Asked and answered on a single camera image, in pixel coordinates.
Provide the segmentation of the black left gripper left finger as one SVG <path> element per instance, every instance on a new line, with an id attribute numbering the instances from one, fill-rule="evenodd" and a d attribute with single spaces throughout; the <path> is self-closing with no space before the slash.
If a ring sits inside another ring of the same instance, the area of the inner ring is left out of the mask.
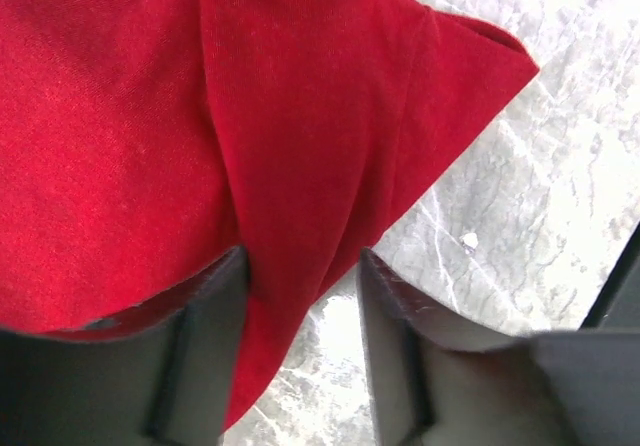
<path id="1" fill-rule="evenodd" d="M 189 280 L 82 330 L 1 333 L 5 445 L 215 445 L 246 316 L 234 247 Z"/>

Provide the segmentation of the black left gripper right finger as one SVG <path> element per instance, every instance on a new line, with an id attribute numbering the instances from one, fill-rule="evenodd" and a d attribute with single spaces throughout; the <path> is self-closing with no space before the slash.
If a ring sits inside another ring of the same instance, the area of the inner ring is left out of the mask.
<path id="1" fill-rule="evenodd" d="M 639 332 L 511 336 L 411 285 L 371 250 L 358 292 L 381 445 L 635 445 Z"/>

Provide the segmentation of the dark red t shirt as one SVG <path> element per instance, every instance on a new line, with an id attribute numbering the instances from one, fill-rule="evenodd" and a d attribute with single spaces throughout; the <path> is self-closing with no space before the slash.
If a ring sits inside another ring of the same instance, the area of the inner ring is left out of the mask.
<path id="1" fill-rule="evenodd" d="M 1 0 L 1 322 L 82 327 L 242 244 L 233 425 L 537 71 L 416 0 Z"/>

